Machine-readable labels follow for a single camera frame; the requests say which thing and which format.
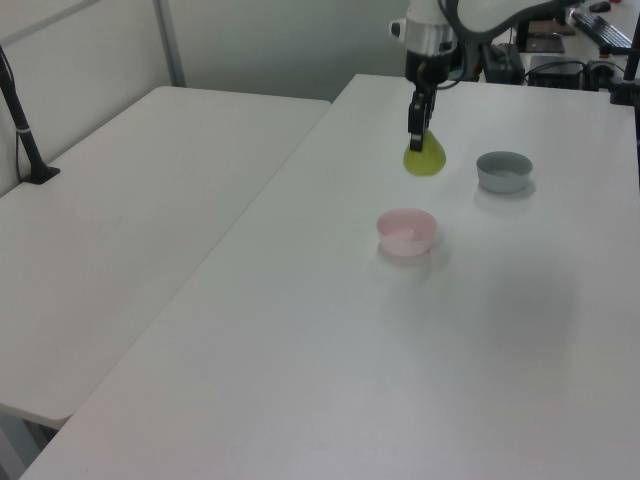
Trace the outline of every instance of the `black cable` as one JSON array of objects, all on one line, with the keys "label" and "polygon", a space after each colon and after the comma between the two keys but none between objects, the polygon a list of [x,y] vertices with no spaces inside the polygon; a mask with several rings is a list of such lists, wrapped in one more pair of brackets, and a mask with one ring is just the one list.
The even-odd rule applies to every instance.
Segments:
[{"label": "black cable", "polygon": [[467,49],[465,47],[466,46],[464,43],[460,45],[460,48],[462,49],[462,72],[460,73],[460,77],[458,77],[458,79],[455,80],[451,85],[447,85],[446,87],[438,87],[436,90],[449,90],[462,81],[462,79],[464,78],[464,74],[467,72]]},{"label": "black cable", "polygon": [[[440,10],[442,11],[442,15],[444,15],[445,19],[447,20],[447,22],[449,22],[449,25],[451,26],[451,29],[453,30],[453,33],[456,34],[456,37],[461,38],[460,35],[458,34],[458,32],[456,32],[456,29],[453,27],[453,22],[451,21],[451,18],[449,17],[449,15],[447,14],[447,9],[445,8],[444,4],[442,3],[442,0],[438,0],[438,6],[440,7]],[[462,79],[464,78],[465,73],[467,73],[467,49],[464,48],[465,45],[464,44],[460,44],[460,48],[462,48],[462,73],[460,73],[460,77],[455,80],[451,85],[447,85],[446,87],[438,87],[437,90],[449,90],[450,88],[455,87],[456,85],[458,85]]]},{"label": "black cable", "polygon": [[507,44],[508,45],[508,47],[507,47],[507,55],[505,56],[507,61],[505,62],[504,69],[503,69],[505,72],[507,71],[508,68],[511,67],[511,45],[512,45],[512,42],[513,42],[513,27],[511,27],[509,29],[509,43]]},{"label": "black cable", "polygon": [[[16,88],[16,79],[13,76],[13,70],[11,70],[11,64],[9,63],[9,59],[4,53],[2,49],[2,45],[0,45],[0,58],[2,58],[2,62],[5,67],[9,71],[9,76],[11,77],[11,83],[13,84],[13,88]],[[19,152],[20,152],[20,134],[16,130],[16,176],[18,177],[18,183],[22,183],[22,177],[20,176],[20,163],[19,163]]]},{"label": "black cable", "polygon": [[527,85],[529,84],[529,75],[531,75],[532,73],[538,73],[541,72],[542,70],[547,70],[549,68],[553,68],[553,67],[557,67],[560,65],[581,65],[582,66],[582,70],[580,71],[581,75],[584,75],[584,71],[585,69],[588,69],[588,65],[584,62],[581,62],[580,60],[564,60],[564,61],[559,61],[559,62],[549,62],[549,63],[545,63],[544,65],[540,65],[536,68],[532,68],[531,70],[529,70],[527,73],[524,74],[524,78],[527,81]]},{"label": "black cable", "polygon": [[13,76],[13,70],[11,70],[11,64],[9,63],[9,59],[7,58],[7,56],[4,53],[4,50],[2,49],[2,45],[0,45],[0,57],[2,57],[2,61],[4,62],[4,65],[7,67],[7,70],[9,70],[9,76],[11,77],[11,83],[13,84],[13,87],[15,88],[16,86],[16,80]]},{"label": "black cable", "polygon": [[18,176],[18,183],[22,183],[22,177],[20,176],[20,164],[18,163],[18,152],[20,147],[20,135],[16,132],[16,175]]},{"label": "black cable", "polygon": [[593,61],[593,62],[589,62],[587,65],[589,65],[591,67],[593,65],[598,66],[598,64],[606,65],[606,66],[609,66],[609,67],[616,67],[618,70],[620,70],[622,73],[624,73],[624,68],[622,68],[620,65],[616,65],[616,63],[613,60],[611,60],[611,61],[596,60],[596,61]]}]

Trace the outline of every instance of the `white panel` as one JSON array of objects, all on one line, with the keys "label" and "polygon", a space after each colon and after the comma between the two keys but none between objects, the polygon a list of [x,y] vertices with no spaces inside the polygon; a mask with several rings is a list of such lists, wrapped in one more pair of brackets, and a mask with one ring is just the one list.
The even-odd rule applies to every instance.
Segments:
[{"label": "white panel", "polygon": [[82,3],[82,0],[2,0],[0,39]]},{"label": "white panel", "polygon": [[[0,0],[2,18],[5,1]],[[99,1],[5,52],[45,162],[170,82],[151,0]],[[16,183],[14,131],[0,100],[0,195]],[[22,159],[26,170],[24,152]]]},{"label": "white panel", "polygon": [[408,0],[169,0],[187,86],[332,101],[356,73],[404,75],[388,24]]}]

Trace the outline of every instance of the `metal frame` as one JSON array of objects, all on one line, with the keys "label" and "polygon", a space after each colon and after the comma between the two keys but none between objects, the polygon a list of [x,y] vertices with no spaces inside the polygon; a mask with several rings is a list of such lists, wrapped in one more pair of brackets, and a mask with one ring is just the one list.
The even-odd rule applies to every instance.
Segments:
[{"label": "metal frame", "polygon": [[153,7],[156,11],[156,19],[160,29],[164,56],[171,76],[171,84],[174,87],[186,87],[187,84],[182,69],[182,61],[180,60],[178,41],[176,40],[169,2],[167,0],[153,0]]},{"label": "metal frame", "polygon": [[95,3],[98,3],[99,1],[100,0],[79,0],[78,3],[76,3],[75,5],[72,5],[71,7],[65,8],[64,10],[61,10],[58,13],[55,13],[43,20],[40,20],[38,22],[35,22],[32,25],[29,25],[28,27],[25,27],[21,30],[18,30],[15,33],[12,33],[11,35],[7,35],[5,38],[0,39],[0,43],[2,43],[2,45],[7,47],[12,43],[17,42],[18,40],[22,40],[23,38],[28,37],[29,35],[32,35],[42,30],[43,28],[47,28],[48,26],[56,22],[59,22],[60,20],[64,20],[65,18],[73,15],[74,13],[77,13],[80,10],[84,10],[85,8]]}]

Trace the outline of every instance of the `white table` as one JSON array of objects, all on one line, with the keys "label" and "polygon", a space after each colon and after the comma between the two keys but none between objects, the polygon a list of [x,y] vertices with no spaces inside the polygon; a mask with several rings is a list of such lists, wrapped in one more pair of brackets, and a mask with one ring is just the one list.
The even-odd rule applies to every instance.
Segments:
[{"label": "white table", "polygon": [[59,428],[327,108],[160,88],[0,199],[0,411]]},{"label": "white table", "polygon": [[[633,111],[462,84],[417,178],[411,92],[357,76],[23,480],[636,478]],[[496,149],[535,187],[479,190]],[[401,206],[440,222],[418,261],[377,250]]]}]

